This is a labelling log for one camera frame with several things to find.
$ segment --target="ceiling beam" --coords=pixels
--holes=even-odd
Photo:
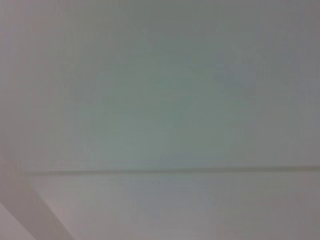
[[[74,240],[3,148],[0,151],[0,203],[36,240]]]

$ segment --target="ceiling panel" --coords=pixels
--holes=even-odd
[[[319,173],[32,177],[76,240],[318,240]]]
[[[25,171],[319,166],[319,1],[1,1]]]

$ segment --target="ceiling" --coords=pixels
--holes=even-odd
[[[2,0],[0,138],[75,240],[319,239],[319,11]]]
[[[0,204],[0,240],[35,240],[31,234]]]

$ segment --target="white ceiling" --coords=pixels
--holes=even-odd
[[[319,12],[0,0],[0,139],[26,173],[320,167]],[[29,179],[75,240],[320,238],[318,172],[136,173]]]
[[[26,171],[319,165],[319,3],[1,2]]]
[[[320,174],[32,177],[76,240],[318,240]]]

